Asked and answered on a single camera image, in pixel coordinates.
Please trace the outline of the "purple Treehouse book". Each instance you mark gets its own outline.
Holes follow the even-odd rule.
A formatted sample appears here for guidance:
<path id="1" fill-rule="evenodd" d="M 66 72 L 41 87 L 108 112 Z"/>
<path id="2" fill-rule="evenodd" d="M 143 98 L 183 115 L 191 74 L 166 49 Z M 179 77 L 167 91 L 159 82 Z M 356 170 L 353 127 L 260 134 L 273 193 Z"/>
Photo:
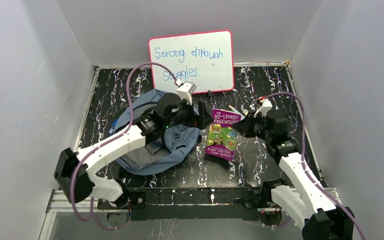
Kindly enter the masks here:
<path id="1" fill-rule="evenodd" d="M 214 108 L 212 118 L 204 152 L 231 162 L 234 160 L 237 140 L 237 132 L 232 125 L 240 122 L 242 116 L 233 111 Z"/>

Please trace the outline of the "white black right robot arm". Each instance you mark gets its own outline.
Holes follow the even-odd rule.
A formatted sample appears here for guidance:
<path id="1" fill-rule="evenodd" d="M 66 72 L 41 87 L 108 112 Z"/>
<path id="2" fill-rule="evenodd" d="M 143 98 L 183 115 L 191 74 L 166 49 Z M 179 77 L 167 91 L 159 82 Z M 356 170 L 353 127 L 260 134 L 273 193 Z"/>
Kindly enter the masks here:
<path id="1" fill-rule="evenodd" d="M 268 207 L 278 205 L 300 228 L 304 240 L 351 240 L 353 213 L 340 206 L 325 190 L 314 174 L 307 170 L 306 161 L 288 130 L 285 113 L 271 109 L 264 116 L 250 113 L 232 128 L 245 138 L 258 137 L 265 141 L 267 153 L 287 174 L 296 191 L 282 179 L 263 185 L 262 202 Z"/>

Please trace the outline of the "blue student backpack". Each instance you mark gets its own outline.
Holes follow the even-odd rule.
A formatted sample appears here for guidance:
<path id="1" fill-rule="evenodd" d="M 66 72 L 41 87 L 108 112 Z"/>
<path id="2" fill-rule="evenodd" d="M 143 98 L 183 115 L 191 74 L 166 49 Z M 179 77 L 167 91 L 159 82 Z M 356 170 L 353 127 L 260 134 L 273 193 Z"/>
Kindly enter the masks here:
<path id="1" fill-rule="evenodd" d="M 156 105 L 166 92 L 153 89 L 133 103 L 133 119 L 138 118 L 145 110 Z M 111 125 L 109 136 L 123 130 L 130 120 L 129 110 L 125 110 Z M 116 162 L 127 172 L 148 176 L 162 173 L 180 164 L 186 156 L 201 142 L 201 131 L 195 127 L 176 125 L 168 128 L 162 138 L 156 141 L 162 143 L 162 148 L 154 155 L 145 146 L 134 149 L 119 157 Z"/>

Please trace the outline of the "dark blue Nineteen Eighty-Four book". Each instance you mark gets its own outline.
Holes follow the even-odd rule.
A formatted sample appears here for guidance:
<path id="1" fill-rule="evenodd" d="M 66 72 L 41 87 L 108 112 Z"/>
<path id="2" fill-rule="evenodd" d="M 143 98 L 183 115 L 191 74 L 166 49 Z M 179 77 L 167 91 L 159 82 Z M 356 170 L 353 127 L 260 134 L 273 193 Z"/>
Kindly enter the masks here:
<path id="1" fill-rule="evenodd" d="M 154 141 L 147 144 L 145 147 L 151 155 L 155 155 L 163 147 L 163 144 L 158 141 Z"/>

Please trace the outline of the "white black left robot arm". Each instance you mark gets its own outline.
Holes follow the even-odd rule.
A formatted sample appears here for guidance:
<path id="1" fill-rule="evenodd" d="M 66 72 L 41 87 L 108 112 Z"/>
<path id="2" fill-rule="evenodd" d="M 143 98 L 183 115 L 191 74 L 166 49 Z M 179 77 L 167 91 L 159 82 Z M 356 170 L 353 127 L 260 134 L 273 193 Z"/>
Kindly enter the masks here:
<path id="1" fill-rule="evenodd" d="M 202 130 L 213 121 L 204 101 L 193 104 L 175 93 L 166 93 L 147 105 L 138 117 L 134 116 L 134 109 L 130 108 L 127 124 L 110 137 L 77 151 L 70 147 L 61 151 L 53 175 L 71 204 L 92 197 L 124 208 L 130 200 L 127 189 L 119 181 L 98 177 L 98 170 L 123 155 L 164 138 L 175 126 Z"/>

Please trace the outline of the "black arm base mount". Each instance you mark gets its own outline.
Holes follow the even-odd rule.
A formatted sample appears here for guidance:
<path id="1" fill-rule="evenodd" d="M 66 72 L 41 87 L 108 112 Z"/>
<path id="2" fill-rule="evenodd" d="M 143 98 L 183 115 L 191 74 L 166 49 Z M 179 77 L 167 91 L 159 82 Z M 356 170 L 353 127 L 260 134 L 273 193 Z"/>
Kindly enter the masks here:
<path id="1" fill-rule="evenodd" d="M 239 219 L 275 228 L 290 220 L 263 196 L 260 187 L 131 188 L 123 204 L 100 199 L 97 208 L 130 213 L 133 221 Z"/>

